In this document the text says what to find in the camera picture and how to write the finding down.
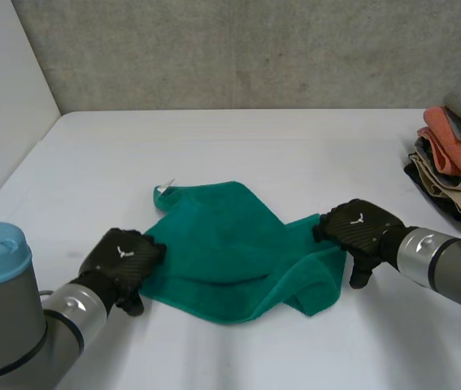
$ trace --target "table surface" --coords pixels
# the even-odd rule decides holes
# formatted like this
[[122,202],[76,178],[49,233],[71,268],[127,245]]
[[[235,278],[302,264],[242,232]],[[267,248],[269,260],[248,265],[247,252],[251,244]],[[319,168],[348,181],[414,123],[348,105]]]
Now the table surface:
[[[111,227],[159,220],[156,184],[241,181],[288,223],[354,197],[461,236],[402,171],[422,110],[81,112],[62,117],[0,191],[39,289],[74,278]],[[307,318],[287,305],[232,326],[144,300],[114,310],[61,389],[461,388],[461,306],[388,265]]]

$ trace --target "carbon fiber glove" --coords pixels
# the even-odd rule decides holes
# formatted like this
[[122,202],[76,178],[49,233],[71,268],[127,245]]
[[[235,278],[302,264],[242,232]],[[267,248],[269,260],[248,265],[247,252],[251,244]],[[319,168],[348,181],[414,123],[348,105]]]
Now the carbon fiber glove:
[[354,199],[320,216],[313,227],[316,242],[330,240],[348,251],[354,259],[350,277],[352,288],[363,288],[372,270],[381,264],[381,238],[389,229],[405,228],[403,222],[388,211],[368,201]]
[[138,295],[141,283],[165,256],[165,245],[136,230],[113,228],[94,247],[80,267],[80,277],[106,276],[115,288],[115,303],[131,316],[143,313]]

